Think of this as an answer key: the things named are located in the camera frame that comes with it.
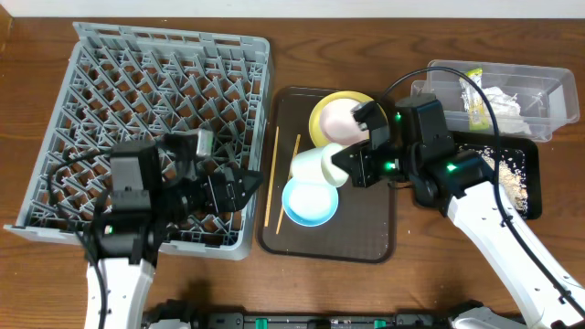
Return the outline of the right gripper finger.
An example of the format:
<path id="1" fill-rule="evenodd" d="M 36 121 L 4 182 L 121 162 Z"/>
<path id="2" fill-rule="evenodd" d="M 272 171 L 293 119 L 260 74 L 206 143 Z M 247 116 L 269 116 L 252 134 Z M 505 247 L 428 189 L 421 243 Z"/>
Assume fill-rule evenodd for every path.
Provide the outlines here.
<path id="1" fill-rule="evenodd" d="M 335 153 L 331 157 L 332 163 L 346 172 L 353 181 L 366 181 L 368 151 L 367 141 L 354 143 Z"/>
<path id="2" fill-rule="evenodd" d="M 390 139 L 388 117 L 376 101 L 360 102 L 351 110 L 361 131 L 368 131 L 371 149 L 378 149 Z"/>

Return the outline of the pink bowl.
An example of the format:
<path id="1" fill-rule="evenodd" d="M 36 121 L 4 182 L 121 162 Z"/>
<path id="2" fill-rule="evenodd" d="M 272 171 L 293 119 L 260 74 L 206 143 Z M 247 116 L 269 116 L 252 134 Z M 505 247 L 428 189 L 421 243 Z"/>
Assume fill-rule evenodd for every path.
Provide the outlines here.
<path id="1" fill-rule="evenodd" d="M 348 146 L 369 138 L 368 131 L 359 128 L 351 112 L 359 104 L 352 99 L 338 99 L 324 106 L 319 126 L 330 142 Z"/>

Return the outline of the white plastic cup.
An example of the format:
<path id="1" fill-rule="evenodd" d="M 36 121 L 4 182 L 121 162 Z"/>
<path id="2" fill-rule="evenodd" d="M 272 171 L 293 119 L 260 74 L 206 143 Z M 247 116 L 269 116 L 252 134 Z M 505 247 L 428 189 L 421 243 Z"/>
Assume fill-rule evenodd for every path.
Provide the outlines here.
<path id="1" fill-rule="evenodd" d="M 297 154 L 291 164 L 292 177 L 307 183 L 344 185 L 349 175 L 332 161 L 332 156 L 344 149 L 339 143 L 330 143 Z"/>

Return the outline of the light blue bowl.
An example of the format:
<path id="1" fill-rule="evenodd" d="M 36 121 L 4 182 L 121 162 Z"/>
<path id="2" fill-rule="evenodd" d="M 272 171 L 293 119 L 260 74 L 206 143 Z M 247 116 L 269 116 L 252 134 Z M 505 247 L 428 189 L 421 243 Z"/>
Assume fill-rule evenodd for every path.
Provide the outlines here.
<path id="1" fill-rule="evenodd" d="M 282 191 L 282 208 L 287 217 L 303 227 L 318 227 L 329 221 L 339 205 L 337 189 L 328 184 L 292 178 Z"/>

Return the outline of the green snack wrapper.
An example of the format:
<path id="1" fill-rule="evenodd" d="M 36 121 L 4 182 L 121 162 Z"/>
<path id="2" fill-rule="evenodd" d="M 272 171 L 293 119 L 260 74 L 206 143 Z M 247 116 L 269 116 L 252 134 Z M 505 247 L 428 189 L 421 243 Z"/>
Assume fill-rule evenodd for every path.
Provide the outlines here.
<path id="1" fill-rule="evenodd" d="M 459 81 L 463 89 L 463 106 L 468 113 L 469 129 L 471 131 L 481 131 L 489 128 L 490 123 L 481 95 L 463 78 L 460 78 Z"/>

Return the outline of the white paper napkin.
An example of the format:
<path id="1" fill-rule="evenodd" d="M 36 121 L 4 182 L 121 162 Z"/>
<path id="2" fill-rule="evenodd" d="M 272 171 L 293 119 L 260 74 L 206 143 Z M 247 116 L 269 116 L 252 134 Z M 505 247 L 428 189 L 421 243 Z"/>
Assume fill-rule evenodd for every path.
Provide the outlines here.
<path id="1" fill-rule="evenodd" d="M 498 87 L 483 89 L 483 92 L 492 106 L 500 133 L 531 134 L 529 125 L 520 115 L 521 107 L 517 103 L 516 94 L 505 94 Z"/>

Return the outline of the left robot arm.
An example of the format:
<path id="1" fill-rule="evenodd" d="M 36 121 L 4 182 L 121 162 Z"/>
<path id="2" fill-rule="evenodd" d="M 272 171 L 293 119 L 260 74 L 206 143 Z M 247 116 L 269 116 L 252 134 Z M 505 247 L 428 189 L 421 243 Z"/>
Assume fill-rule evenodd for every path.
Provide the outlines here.
<path id="1" fill-rule="evenodd" d="M 240 211 L 261 186 L 259 171 L 195 173 L 209 151 L 202 138 L 175 134 L 112 148 L 112 189 L 101 195 L 82 236 L 89 262 L 86 327 L 140 327 L 170 227 L 196 213 Z"/>

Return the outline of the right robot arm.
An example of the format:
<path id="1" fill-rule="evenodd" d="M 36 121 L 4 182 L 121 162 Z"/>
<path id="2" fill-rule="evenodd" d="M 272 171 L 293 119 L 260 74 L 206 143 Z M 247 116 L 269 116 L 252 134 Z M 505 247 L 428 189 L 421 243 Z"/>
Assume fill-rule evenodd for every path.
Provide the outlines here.
<path id="1" fill-rule="evenodd" d="M 584 288 L 531 231 L 489 165 L 457 148 L 441 103 L 408 97 L 394 112 L 375 101 L 351 110 L 368 139 L 334 154 L 355 187 L 409 182 L 416 203 L 437 209 L 478 248 L 512 295 L 528 328 L 581 328 Z"/>

